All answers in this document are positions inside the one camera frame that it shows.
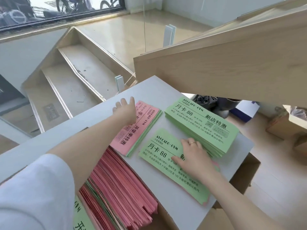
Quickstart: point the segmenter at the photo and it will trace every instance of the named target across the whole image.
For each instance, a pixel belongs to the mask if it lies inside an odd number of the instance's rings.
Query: person's left hand
[[[127,104],[126,99],[122,98],[117,102],[116,107],[113,107],[113,115],[120,115],[125,121],[125,125],[134,124],[136,122],[136,110],[134,97],[130,98],[130,103]]]

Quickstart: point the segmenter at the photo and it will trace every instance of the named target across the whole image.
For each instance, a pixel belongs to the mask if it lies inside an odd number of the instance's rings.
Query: white shirt
[[[72,230],[74,199],[70,168],[45,154],[0,186],[0,229]]]

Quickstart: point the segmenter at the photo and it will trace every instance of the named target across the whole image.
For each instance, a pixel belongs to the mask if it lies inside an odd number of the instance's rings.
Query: white tabletop
[[[134,96],[136,102],[142,100],[161,110],[165,110],[183,96],[183,94],[158,77],[151,77],[0,155],[0,182],[33,162],[40,155],[46,153],[49,149],[63,140],[81,131],[85,127],[90,127],[106,119],[112,114],[112,107],[115,105],[115,102],[123,97],[129,99],[130,96]],[[216,201],[214,197],[210,197],[206,207],[200,205],[179,185],[138,156],[138,152],[144,143],[161,127],[165,128],[179,139],[187,138],[187,136],[172,125],[163,114],[148,132],[131,158],[123,158],[149,187],[162,206],[173,218],[179,229],[197,229]],[[227,154],[216,160],[220,164],[221,172],[228,180],[232,178],[252,147],[253,143],[251,140],[238,134]]]

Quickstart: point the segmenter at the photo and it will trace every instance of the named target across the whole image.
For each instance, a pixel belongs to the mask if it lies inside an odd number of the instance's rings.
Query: stack of paper
[[[138,101],[135,108],[136,123],[124,127],[110,144],[117,152],[125,156],[131,155],[162,114],[162,111],[158,108],[142,101]]]
[[[96,229],[137,230],[151,223],[158,203],[122,158],[109,147],[79,191]]]
[[[207,204],[210,196],[209,190],[198,180],[186,174],[171,159],[172,156],[177,156],[182,160],[184,160],[185,157],[180,140],[168,133],[165,129],[160,128],[156,131],[154,136],[145,143],[139,155],[166,176],[181,185],[199,203],[202,205]],[[219,171],[218,164],[216,162],[213,162],[213,164],[216,170]]]
[[[227,120],[181,97],[165,111],[165,116],[187,135],[199,141],[213,157],[227,153],[239,129]]]

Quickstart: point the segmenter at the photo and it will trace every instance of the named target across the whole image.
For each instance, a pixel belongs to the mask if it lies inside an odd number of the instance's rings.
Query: window frame
[[[80,20],[80,19],[89,18],[89,17],[96,17],[99,15],[105,15],[109,13],[126,10],[125,0],[118,0],[118,1],[119,1],[119,6],[111,7],[108,9],[92,10],[92,11],[87,11],[87,12],[82,12],[82,13],[57,16],[57,17],[33,21],[33,22],[0,27],[0,34],[6,33],[6,32],[13,33],[15,31],[22,31],[22,30],[29,29],[29,28],[36,29],[38,27],[48,26],[48,25],[56,24],[56,23],[60,23],[60,24],[69,23],[75,20]]]

